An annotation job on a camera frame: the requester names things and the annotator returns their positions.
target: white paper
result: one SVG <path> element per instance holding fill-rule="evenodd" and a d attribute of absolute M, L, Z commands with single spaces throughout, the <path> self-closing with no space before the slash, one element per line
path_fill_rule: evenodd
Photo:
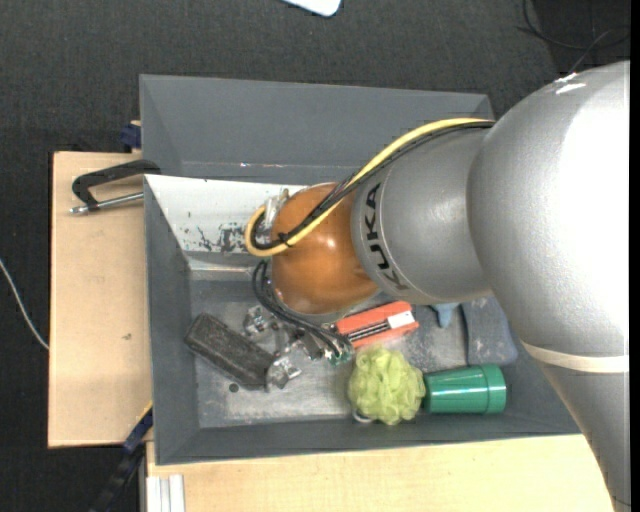
<path fill-rule="evenodd" d="M 244 229 L 269 197 L 299 185 L 147 175 L 167 223 L 183 251 L 246 254 Z"/>
<path fill-rule="evenodd" d="M 171 496 L 169 495 L 169 480 L 165 478 L 160 479 L 160 497 L 162 512 L 171 512 Z"/>
<path fill-rule="evenodd" d="M 169 477 L 169 493 L 171 495 L 171 512 L 185 512 L 184 478 L 180 474 Z"/>
<path fill-rule="evenodd" d="M 160 477 L 147 477 L 147 512 L 162 512 L 162 492 L 160 490 Z"/>
<path fill-rule="evenodd" d="M 342 0 L 284 0 L 287 3 L 297 5 L 303 9 L 319 14 L 320 16 L 333 16 L 340 7 Z"/>

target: white sticker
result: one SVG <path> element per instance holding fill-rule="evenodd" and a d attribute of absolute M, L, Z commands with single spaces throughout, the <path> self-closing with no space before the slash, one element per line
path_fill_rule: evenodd
<path fill-rule="evenodd" d="M 284 0 L 287 3 L 297 5 L 303 9 L 319 14 L 320 16 L 333 16 L 342 0 Z"/>
<path fill-rule="evenodd" d="M 389 323 L 389 327 L 397 329 L 403 325 L 412 324 L 415 320 L 413 319 L 411 311 L 405 311 L 404 313 L 398 313 L 397 315 L 390 316 L 387 318 L 387 322 Z"/>

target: yellow cable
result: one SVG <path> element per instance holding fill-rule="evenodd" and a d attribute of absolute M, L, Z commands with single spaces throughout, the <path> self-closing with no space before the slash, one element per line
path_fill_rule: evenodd
<path fill-rule="evenodd" d="M 349 181 L 348 185 L 351 185 L 357 181 L 360 181 L 366 174 L 371 172 L 372 169 L 375 169 L 378 165 L 383 163 L 387 158 L 393 155 L 396 151 L 402 149 L 407 144 L 413 142 L 415 139 L 422 137 L 423 135 L 428 135 L 429 133 L 442 130 L 445 128 L 451 128 L 454 126 L 460 126 L 464 124 L 477 123 L 487 121 L 486 119 L 474 119 L 474 118 L 457 118 L 457 119 L 443 119 L 441 121 L 435 121 L 433 123 L 428 123 L 423 126 L 419 126 L 418 128 L 411 130 L 409 133 L 398 137 L 391 144 L 389 144 L 386 148 L 384 148 L 380 153 L 374 156 L 369 162 L 362 168 L 358 173 Z M 311 233 L 320 223 L 326 219 L 331 212 L 340 204 L 338 201 L 336 204 L 328 208 L 325 212 L 319 215 L 316 219 L 309 223 L 307 227 L 302 229 L 296 235 L 293 235 L 291 238 L 287 240 L 287 243 L 280 243 L 275 247 L 270 249 L 259 249 L 253 245 L 251 240 L 251 233 L 253 231 L 253 226 L 258 221 L 260 216 L 264 213 L 265 207 L 260 206 L 255 213 L 249 219 L 247 223 L 247 227 L 244 232 L 244 243 L 247 246 L 247 250 L 249 253 L 254 256 L 258 256 L 259 258 L 267 258 L 269 256 L 274 256 L 276 254 L 280 254 L 281 252 L 286 251 L 289 247 L 297 244 L 300 240 L 306 237 L 309 233 Z"/>

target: metal clamp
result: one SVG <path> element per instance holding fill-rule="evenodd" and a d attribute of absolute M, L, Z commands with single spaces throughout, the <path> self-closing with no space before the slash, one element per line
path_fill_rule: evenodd
<path fill-rule="evenodd" d="M 99 171 L 90 172 L 78 176 L 71 190 L 80 199 L 84 205 L 71 208 L 71 213 L 88 213 L 110 206 L 117 206 L 129 201 L 135 201 L 142 199 L 144 194 L 138 192 L 136 194 L 128 194 L 122 197 L 116 197 L 114 199 L 107 199 L 106 201 L 98 201 L 89 191 L 90 187 L 96 187 L 112 181 L 121 180 L 137 174 L 160 174 L 160 168 L 149 160 L 135 160 L 122 165 L 116 165 L 107 169 L 101 169 Z"/>

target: orange box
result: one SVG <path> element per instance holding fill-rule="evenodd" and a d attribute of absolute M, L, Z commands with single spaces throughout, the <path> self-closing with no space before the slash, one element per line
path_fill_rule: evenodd
<path fill-rule="evenodd" d="M 343 318 L 335 326 L 340 334 L 349 338 L 354 348 L 359 348 L 398 338 L 417 329 L 419 324 L 411 304 L 396 301 Z"/>

